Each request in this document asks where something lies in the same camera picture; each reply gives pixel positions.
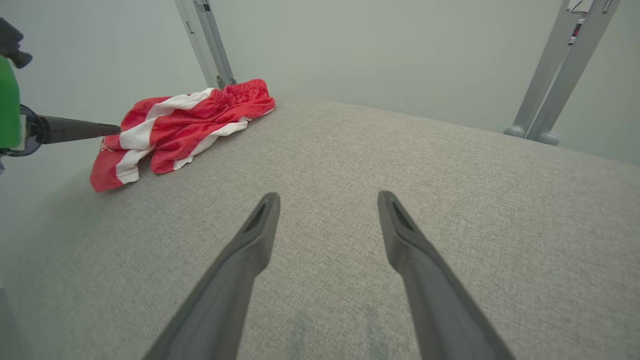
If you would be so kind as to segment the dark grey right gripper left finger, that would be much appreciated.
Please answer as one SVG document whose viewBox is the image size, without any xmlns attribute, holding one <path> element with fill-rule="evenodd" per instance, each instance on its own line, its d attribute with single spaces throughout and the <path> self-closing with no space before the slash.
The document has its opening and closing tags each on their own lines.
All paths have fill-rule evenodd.
<svg viewBox="0 0 640 360">
<path fill-rule="evenodd" d="M 236 360 L 253 286 L 268 266 L 281 212 L 266 193 L 142 360 Z"/>
</svg>

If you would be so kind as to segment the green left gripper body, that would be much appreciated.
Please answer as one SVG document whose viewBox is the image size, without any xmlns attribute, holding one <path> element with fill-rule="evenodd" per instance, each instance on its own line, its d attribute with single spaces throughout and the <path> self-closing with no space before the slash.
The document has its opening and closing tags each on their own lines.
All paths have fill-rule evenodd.
<svg viewBox="0 0 640 360">
<path fill-rule="evenodd" d="M 0 55 L 0 150 L 18 147 L 23 139 L 19 85 L 13 64 Z"/>
</svg>

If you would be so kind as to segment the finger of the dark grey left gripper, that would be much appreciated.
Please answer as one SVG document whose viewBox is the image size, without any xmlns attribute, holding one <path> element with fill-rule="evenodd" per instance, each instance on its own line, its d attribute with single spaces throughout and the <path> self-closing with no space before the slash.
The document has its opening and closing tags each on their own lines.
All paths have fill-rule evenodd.
<svg viewBox="0 0 640 360">
<path fill-rule="evenodd" d="M 93 121 L 38 115 L 25 105 L 20 106 L 22 141 L 13 148 L 0 148 L 0 157 L 27 157 L 43 145 L 82 141 L 118 135 L 118 125 Z"/>
</svg>

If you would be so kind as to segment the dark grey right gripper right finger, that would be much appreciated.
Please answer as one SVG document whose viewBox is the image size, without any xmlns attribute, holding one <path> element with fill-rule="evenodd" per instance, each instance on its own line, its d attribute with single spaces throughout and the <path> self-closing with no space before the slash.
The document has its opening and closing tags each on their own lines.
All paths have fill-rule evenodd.
<svg viewBox="0 0 640 360">
<path fill-rule="evenodd" d="M 378 193 L 387 259 L 402 277 L 422 360 L 515 360 L 400 200 Z"/>
</svg>

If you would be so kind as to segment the red and white striped shorts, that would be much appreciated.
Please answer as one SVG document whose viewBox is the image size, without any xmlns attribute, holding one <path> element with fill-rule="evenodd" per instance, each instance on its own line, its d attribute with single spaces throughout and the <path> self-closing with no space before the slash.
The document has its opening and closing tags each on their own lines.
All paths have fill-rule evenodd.
<svg viewBox="0 0 640 360">
<path fill-rule="evenodd" d="M 217 139 L 247 129 L 274 109 L 262 79 L 141 100 L 123 117 L 119 134 L 103 137 L 90 184 L 99 193 L 137 182 L 138 163 L 146 157 L 154 174 L 179 170 Z"/>
</svg>

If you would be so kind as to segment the grey metal stand leg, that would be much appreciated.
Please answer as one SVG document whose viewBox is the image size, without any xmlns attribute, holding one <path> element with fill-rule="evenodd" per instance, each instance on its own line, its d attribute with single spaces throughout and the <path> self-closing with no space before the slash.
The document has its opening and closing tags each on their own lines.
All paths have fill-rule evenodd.
<svg viewBox="0 0 640 360">
<path fill-rule="evenodd" d="M 503 134 L 558 146 L 554 125 L 573 94 L 622 0 L 593 0 L 573 45 L 577 16 L 562 0 L 534 75 L 510 127 Z"/>
<path fill-rule="evenodd" d="M 210 88 L 237 84 L 213 13 L 214 0 L 173 0 Z"/>
</svg>

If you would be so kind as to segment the small hanging label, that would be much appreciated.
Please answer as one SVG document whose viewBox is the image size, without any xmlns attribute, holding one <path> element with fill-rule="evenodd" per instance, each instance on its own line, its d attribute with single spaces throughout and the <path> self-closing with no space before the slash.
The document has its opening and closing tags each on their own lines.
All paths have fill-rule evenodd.
<svg viewBox="0 0 640 360">
<path fill-rule="evenodd" d="M 573 32 L 568 41 L 569 45 L 573 45 L 575 43 L 579 30 L 583 23 L 585 23 L 586 16 L 590 11 L 593 2 L 594 0 L 569 0 L 567 10 L 569 10 L 574 16 L 577 16 L 576 25 L 574 26 Z"/>
</svg>

